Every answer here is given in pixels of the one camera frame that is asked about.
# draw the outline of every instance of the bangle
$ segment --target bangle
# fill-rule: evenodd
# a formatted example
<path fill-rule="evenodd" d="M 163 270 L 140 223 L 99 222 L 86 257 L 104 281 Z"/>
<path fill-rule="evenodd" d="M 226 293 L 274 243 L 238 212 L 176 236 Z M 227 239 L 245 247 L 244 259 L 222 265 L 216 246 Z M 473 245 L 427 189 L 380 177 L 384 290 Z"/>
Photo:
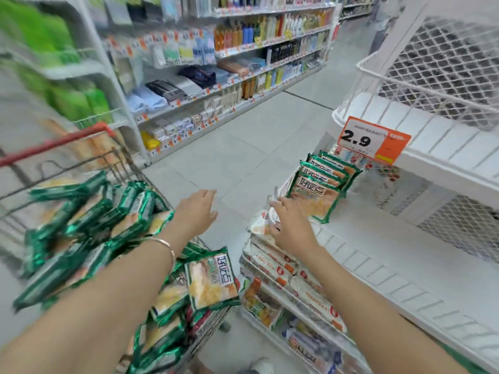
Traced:
<path fill-rule="evenodd" d="M 148 240 L 157 241 L 158 243 L 163 244 L 165 247 L 171 248 L 170 243 L 165 240 L 157 239 L 155 237 L 150 237 Z M 175 252 L 171 250 L 170 253 L 172 254 L 172 269 L 170 270 L 168 275 L 172 273 L 172 271 L 175 269 L 175 265 L 177 264 L 177 258 L 175 257 Z"/>

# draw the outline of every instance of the shopping cart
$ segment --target shopping cart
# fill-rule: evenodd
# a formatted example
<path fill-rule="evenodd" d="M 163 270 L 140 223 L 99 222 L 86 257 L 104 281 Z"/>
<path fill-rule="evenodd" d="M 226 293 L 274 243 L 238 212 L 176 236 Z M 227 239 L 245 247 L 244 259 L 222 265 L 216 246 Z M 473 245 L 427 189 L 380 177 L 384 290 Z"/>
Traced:
<path fill-rule="evenodd" d="M 100 149 L 100 153 L 86 157 L 89 151 L 95 153 L 96 149 Z M 0 176 L 4 184 L 3 189 L 7 189 L 7 192 L 0 196 L 0 259 L 16 277 L 23 260 L 24 233 L 36 226 L 33 207 L 37 204 L 28 198 L 30 188 L 64 173 L 74 175 L 95 169 L 105 169 L 108 180 L 115 184 L 124 184 L 129 180 L 147 182 L 165 204 L 173 208 L 165 196 L 137 168 L 127 148 L 104 123 L 97 123 L 84 130 L 68 133 L 60 139 L 4 156 L 0 158 Z M 209 249 L 200 238 L 196 237 L 195 242 Z M 226 308 L 210 314 L 178 364 L 163 371 L 168 374 L 184 371 L 196 352 L 218 328 L 223 331 L 230 329 L 227 323 L 222 326 L 230 310 L 231 308 Z"/>

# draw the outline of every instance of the white snack package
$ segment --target white snack package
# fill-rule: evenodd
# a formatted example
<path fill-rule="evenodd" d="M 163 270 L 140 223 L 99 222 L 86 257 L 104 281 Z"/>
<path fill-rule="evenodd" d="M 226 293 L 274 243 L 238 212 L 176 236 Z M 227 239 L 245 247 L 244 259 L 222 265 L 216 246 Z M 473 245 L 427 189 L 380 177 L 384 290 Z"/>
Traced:
<path fill-rule="evenodd" d="M 262 252 L 251 240 L 245 245 L 242 253 L 249 261 L 258 266 L 260 270 L 281 286 L 286 286 L 290 282 L 291 273 L 272 260 L 269 255 Z"/>
<path fill-rule="evenodd" d="M 333 304 L 315 292 L 308 283 L 300 277 L 293 277 L 290 282 L 290 289 L 298 299 L 309 305 L 310 308 L 330 322 L 334 328 L 346 333 L 346 325 L 334 309 Z"/>
<path fill-rule="evenodd" d="M 314 275 L 305 267 L 305 265 L 301 261 L 298 261 L 298 270 L 296 276 L 303 278 L 303 281 L 307 282 L 312 289 L 314 289 L 323 297 L 325 296 L 324 289 L 320 285 L 319 280 L 314 277 Z"/>
<path fill-rule="evenodd" d="M 298 271 L 298 263 L 296 262 L 296 260 L 293 260 L 290 256 L 286 255 L 286 253 L 284 253 L 280 249 L 265 243 L 265 241 L 260 240 L 256 236 L 252 237 L 251 241 L 276 263 L 282 265 L 285 269 L 287 269 L 293 276 L 296 274 L 296 272 Z"/>

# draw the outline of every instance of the wire mesh panel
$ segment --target wire mesh panel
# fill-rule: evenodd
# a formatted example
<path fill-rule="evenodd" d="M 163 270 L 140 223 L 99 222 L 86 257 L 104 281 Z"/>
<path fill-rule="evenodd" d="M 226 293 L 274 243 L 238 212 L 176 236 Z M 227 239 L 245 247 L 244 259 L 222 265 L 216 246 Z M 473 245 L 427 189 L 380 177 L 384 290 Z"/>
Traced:
<path fill-rule="evenodd" d="M 386 76 L 442 95 L 477 103 L 476 107 L 385 82 L 378 93 L 405 105 L 491 131 L 499 124 L 499 27 L 428 16 Z"/>
<path fill-rule="evenodd" d="M 418 227 L 475 257 L 499 264 L 499 210 L 457 195 Z"/>

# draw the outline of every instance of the tile floor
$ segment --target tile floor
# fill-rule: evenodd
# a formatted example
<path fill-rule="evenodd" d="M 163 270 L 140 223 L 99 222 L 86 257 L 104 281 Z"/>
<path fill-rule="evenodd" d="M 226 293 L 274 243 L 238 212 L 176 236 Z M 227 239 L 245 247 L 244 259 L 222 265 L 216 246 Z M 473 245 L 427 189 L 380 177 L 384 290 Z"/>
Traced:
<path fill-rule="evenodd" d="M 200 188 L 218 191 L 219 217 L 201 237 L 211 249 L 228 247 L 236 273 L 249 221 L 314 150 L 332 109 L 349 91 L 355 63 L 367 55 L 374 36 L 365 24 L 362 19 L 341 27 L 323 70 L 144 170 L 173 206 Z M 276 374 L 307 371 L 237 313 L 229 322 L 231 331 L 217 331 L 200 353 L 216 374 L 235 373 L 262 356 L 274 361 Z"/>

